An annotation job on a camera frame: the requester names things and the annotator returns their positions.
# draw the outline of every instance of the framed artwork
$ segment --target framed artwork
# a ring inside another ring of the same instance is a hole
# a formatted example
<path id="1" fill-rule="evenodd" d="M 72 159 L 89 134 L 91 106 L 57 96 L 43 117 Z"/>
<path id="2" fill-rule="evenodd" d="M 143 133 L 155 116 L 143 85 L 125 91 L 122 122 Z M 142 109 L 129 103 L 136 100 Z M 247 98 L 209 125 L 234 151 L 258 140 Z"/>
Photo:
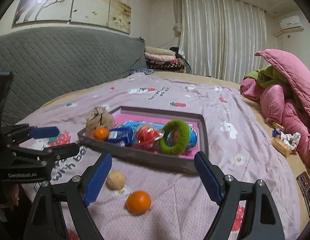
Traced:
<path id="1" fill-rule="evenodd" d="M 130 33 L 130 0 L 20 0 L 13 25 L 72 21 Z"/>
<path id="2" fill-rule="evenodd" d="M 108 26 L 110 0 L 74 0 L 72 22 Z"/>
<path id="3" fill-rule="evenodd" d="M 130 0 L 111 0 L 108 26 L 125 33 L 131 30 Z"/>
<path id="4" fill-rule="evenodd" d="M 68 21 L 72 0 L 20 0 L 13 25 L 31 21 Z"/>

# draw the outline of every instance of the green blanket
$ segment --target green blanket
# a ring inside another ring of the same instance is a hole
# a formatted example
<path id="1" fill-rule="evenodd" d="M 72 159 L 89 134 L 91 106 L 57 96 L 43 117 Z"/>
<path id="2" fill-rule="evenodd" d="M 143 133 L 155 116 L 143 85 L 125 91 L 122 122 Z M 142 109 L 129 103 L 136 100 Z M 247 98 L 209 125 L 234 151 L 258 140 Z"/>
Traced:
<path id="1" fill-rule="evenodd" d="M 258 82 L 258 84 L 264 89 L 266 89 L 268 86 L 272 84 L 282 84 L 290 88 L 290 84 L 287 81 L 287 79 L 272 65 L 269 65 L 263 69 L 256 69 L 253 72 L 250 72 L 249 74 L 245 75 L 244 79 L 248 77 L 255 79 Z M 292 94 L 294 97 L 296 107 L 298 109 L 303 109 L 301 101 L 299 100 L 297 95 L 293 91 Z"/>

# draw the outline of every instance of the striped curtain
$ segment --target striped curtain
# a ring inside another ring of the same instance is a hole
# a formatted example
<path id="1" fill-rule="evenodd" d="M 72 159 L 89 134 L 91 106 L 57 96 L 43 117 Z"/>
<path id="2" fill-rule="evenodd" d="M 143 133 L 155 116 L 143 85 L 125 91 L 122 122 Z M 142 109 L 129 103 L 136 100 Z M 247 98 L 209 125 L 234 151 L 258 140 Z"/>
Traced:
<path id="1" fill-rule="evenodd" d="M 263 66 L 254 53 L 265 44 L 264 10 L 239 0 L 182 0 L 179 53 L 192 74 L 241 83 Z"/>

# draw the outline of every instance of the metal bolt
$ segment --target metal bolt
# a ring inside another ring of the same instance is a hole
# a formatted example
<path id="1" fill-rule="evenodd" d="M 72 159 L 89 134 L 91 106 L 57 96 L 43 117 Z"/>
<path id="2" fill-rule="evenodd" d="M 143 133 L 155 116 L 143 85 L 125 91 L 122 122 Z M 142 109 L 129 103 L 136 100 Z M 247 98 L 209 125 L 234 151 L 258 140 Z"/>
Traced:
<path id="1" fill-rule="evenodd" d="M 49 182 L 48 182 L 47 180 L 45 180 L 45 181 L 43 181 L 43 182 L 41 183 L 41 186 L 42 186 L 42 187 L 46 187 L 48 184 L 49 184 Z"/>
<path id="2" fill-rule="evenodd" d="M 257 184 L 258 184 L 259 186 L 264 186 L 264 185 L 265 185 L 265 182 L 264 182 L 262 179 L 258 179 L 258 180 L 257 180 Z"/>
<path id="3" fill-rule="evenodd" d="M 233 181 L 233 180 L 234 180 L 234 177 L 233 177 L 232 175 L 226 175 L 226 176 L 225 176 L 225 179 L 226 179 L 227 181 Z"/>
<path id="4" fill-rule="evenodd" d="M 74 177 L 72 178 L 72 181 L 73 181 L 73 182 L 79 182 L 79 181 L 80 181 L 80 176 L 74 176 Z"/>

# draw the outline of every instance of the headboard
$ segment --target headboard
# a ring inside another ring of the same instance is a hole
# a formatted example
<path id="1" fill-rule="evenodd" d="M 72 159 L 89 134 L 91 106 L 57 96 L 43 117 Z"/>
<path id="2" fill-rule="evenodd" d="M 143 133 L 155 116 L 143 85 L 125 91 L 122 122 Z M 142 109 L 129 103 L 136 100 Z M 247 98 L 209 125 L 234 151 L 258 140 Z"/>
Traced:
<path id="1" fill-rule="evenodd" d="M 76 27 L 42 27 L 0 36 L 0 69 L 13 71 L 2 122 L 15 124 L 68 92 L 146 68 L 144 40 Z"/>

